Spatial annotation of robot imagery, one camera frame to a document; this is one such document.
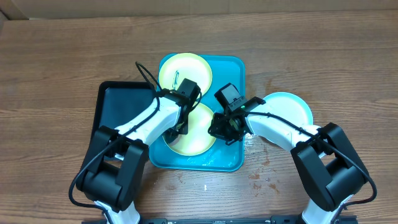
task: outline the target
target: plate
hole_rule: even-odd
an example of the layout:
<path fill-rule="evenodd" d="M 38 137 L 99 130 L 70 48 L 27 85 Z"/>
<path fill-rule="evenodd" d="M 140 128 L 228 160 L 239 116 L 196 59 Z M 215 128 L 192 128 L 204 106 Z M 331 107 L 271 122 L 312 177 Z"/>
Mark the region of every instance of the plate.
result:
<path fill-rule="evenodd" d="M 310 107 L 300 97 L 286 92 L 271 93 L 264 97 L 266 103 L 278 111 L 279 116 L 297 126 L 313 124 Z"/>
<path fill-rule="evenodd" d="M 176 54 L 166 55 L 159 63 L 159 71 L 163 64 Z M 240 93 L 245 92 L 245 67 L 244 62 L 234 56 L 225 55 L 200 55 L 211 67 L 212 81 L 201 103 L 213 112 L 222 111 L 220 103 L 214 94 L 227 83 L 236 86 Z M 165 143 L 163 136 L 149 148 L 150 161 L 156 167 L 163 169 L 185 169 L 216 172 L 234 172 L 244 162 L 244 141 L 227 146 L 225 141 L 216 139 L 206 152 L 197 156 L 183 156 L 171 150 Z"/>
<path fill-rule="evenodd" d="M 184 78 L 196 82 L 202 95 L 205 95 L 210 88 L 213 74 L 209 63 L 192 53 L 176 54 L 160 68 L 159 84 L 162 88 L 176 90 Z"/>
<path fill-rule="evenodd" d="M 181 134 L 168 147 L 183 156 L 196 156 L 206 152 L 216 141 L 216 138 L 207 133 L 212 119 L 212 110 L 199 103 L 188 115 L 188 134 Z"/>

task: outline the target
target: light blue plate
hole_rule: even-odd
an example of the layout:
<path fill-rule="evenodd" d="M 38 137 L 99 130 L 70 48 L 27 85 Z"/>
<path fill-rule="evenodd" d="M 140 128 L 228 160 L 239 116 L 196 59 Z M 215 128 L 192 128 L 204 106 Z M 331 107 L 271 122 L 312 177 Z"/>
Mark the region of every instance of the light blue plate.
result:
<path fill-rule="evenodd" d="M 273 107 L 283 111 L 278 114 L 286 120 L 296 124 L 313 124 L 312 112 L 308 104 L 292 93 L 277 92 L 264 97 L 264 100 Z"/>
<path fill-rule="evenodd" d="M 164 62 L 175 54 L 162 59 L 159 70 Z M 213 112 L 222 112 L 222 107 L 214 97 L 216 91 L 228 83 L 236 86 L 241 94 L 245 93 L 245 67 L 243 61 L 232 56 L 201 55 L 210 65 L 213 81 L 210 89 L 203 96 L 201 103 Z M 233 172 L 243 165 L 244 144 L 236 142 L 227 146 L 225 141 L 217 139 L 209 150 L 197 156 L 183 156 L 173 152 L 159 137 L 149 148 L 150 161 L 157 167 L 168 169 L 189 169 Z"/>

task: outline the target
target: wall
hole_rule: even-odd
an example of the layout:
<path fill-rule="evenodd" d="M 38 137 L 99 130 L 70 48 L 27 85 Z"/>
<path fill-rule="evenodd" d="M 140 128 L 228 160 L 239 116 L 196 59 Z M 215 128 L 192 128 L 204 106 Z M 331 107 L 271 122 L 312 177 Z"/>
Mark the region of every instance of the wall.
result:
<path fill-rule="evenodd" d="M 398 9 L 398 1 L 395 0 L 0 0 L 0 2 L 2 2 L 0 9 L 10 19 Z"/>
<path fill-rule="evenodd" d="M 5 15 L 0 12 L 0 34 L 1 34 L 1 29 L 2 29 L 2 25 L 4 24 L 4 21 L 7 21 L 8 19 L 5 17 Z"/>

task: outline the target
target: wet spot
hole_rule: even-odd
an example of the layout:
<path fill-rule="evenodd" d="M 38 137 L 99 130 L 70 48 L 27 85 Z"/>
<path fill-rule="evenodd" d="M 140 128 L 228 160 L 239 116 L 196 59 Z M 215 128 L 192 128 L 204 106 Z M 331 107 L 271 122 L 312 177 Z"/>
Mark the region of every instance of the wet spot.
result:
<path fill-rule="evenodd" d="M 259 174 L 249 175 L 249 179 L 252 179 L 252 180 L 260 179 L 260 175 Z"/>
<path fill-rule="evenodd" d="M 278 190 L 278 188 L 276 188 L 276 185 L 275 184 L 270 184 L 270 185 L 268 185 L 270 188 L 272 188 L 272 189 L 274 189 L 275 190 L 275 192 L 277 193 L 277 194 L 279 194 L 279 190 Z"/>
<path fill-rule="evenodd" d="M 259 190 L 259 189 L 261 189 L 261 185 L 257 185 L 256 183 L 253 183 L 253 189 Z"/>
<path fill-rule="evenodd" d="M 268 159 L 268 151 L 264 148 L 264 152 L 266 152 L 266 161 L 262 162 L 261 164 L 263 166 L 268 166 L 270 164 L 269 159 Z"/>
<path fill-rule="evenodd" d="M 10 85 L 7 87 L 7 96 L 13 96 L 17 93 L 17 88 L 15 85 Z"/>
<path fill-rule="evenodd" d="M 181 178 L 182 178 L 182 173 L 177 174 L 177 178 L 178 178 L 178 180 L 180 181 L 180 183 L 182 184 L 182 180 L 181 180 Z"/>
<path fill-rule="evenodd" d="M 174 185 L 167 185 L 166 190 L 175 190 L 176 187 Z"/>
<path fill-rule="evenodd" d="M 159 176 L 156 178 L 156 180 L 154 181 L 154 185 L 157 184 L 157 181 L 159 180 Z"/>

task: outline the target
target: table surface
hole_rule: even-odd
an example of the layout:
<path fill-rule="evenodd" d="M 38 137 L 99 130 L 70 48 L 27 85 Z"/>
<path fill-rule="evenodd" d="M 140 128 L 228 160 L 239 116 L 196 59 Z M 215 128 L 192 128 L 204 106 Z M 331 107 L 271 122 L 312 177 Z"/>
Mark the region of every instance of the table surface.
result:
<path fill-rule="evenodd" d="M 143 81 L 171 52 L 235 55 L 246 96 L 287 91 L 315 124 L 339 124 L 377 184 L 373 203 L 344 211 L 360 223 L 398 220 L 398 11 L 8 21 L 0 36 L 0 223 L 101 217 L 67 190 L 90 140 L 98 87 Z M 147 163 L 135 201 L 144 217 L 299 214 L 308 202 L 289 153 L 257 136 L 233 173 Z M 369 184 L 355 199 L 370 196 Z M 79 201 L 88 202 L 76 191 Z"/>

